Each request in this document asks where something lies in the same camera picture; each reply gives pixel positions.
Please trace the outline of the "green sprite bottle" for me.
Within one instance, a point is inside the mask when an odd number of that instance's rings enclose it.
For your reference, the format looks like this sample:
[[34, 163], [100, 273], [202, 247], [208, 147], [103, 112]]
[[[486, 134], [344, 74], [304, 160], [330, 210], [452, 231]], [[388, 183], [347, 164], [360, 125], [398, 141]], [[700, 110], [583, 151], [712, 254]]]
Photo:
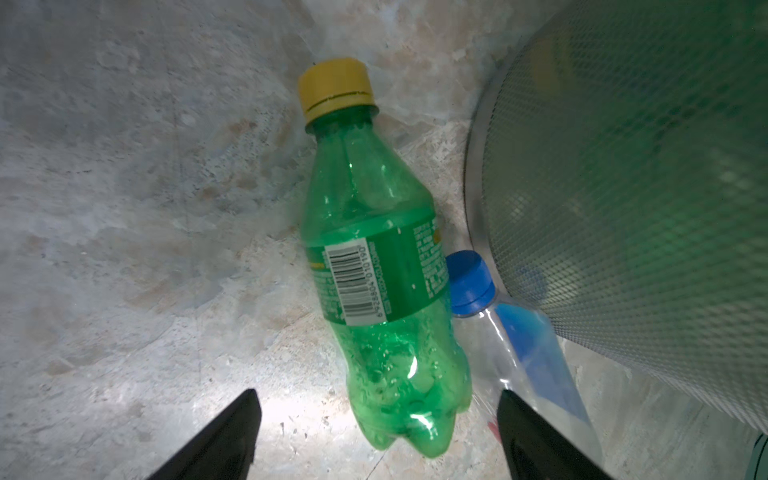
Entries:
[[301, 239], [346, 359], [351, 409], [374, 448], [401, 439], [439, 457], [472, 385], [433, 197], [379, 136], [362, 62], [312, 66], [298, 95], [316, 141]]

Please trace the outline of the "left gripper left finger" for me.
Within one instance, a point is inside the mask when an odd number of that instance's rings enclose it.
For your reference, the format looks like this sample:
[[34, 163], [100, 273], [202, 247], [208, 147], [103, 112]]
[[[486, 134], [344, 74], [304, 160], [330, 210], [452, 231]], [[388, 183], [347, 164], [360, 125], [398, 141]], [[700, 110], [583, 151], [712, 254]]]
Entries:
[[261, 420], [256, 390], [244, 390], [149, 479], [246, 479]]

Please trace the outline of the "clear bottle blue cap slanted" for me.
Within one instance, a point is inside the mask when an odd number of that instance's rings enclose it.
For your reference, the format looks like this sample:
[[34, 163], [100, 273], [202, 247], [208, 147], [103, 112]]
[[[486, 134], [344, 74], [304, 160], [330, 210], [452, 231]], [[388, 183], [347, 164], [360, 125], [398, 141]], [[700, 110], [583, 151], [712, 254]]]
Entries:
[[454, 334], [471, 370], [473, 399], [500, 439], [497, 409], [511, 390], [597, 465], [598, 435], [549, 319], [501, 293], [475, 251], [446, 257]]

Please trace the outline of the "mesh bin with green liner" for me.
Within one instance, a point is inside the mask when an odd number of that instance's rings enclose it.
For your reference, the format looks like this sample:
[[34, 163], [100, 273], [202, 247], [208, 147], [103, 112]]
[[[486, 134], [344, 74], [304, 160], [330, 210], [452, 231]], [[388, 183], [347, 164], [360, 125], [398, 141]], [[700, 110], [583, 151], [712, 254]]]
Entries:
[[560, 336], [766, 430], [765, 2], [570, 2], [488, 84], [465, 205]]

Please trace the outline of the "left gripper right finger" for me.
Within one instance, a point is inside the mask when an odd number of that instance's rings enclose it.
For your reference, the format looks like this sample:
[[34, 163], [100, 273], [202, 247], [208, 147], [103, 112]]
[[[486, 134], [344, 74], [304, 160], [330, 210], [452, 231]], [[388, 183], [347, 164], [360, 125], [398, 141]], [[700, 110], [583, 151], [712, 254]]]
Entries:
[[501, 393], [497, 420], [512, 479], [610, 479], [515, 392]]

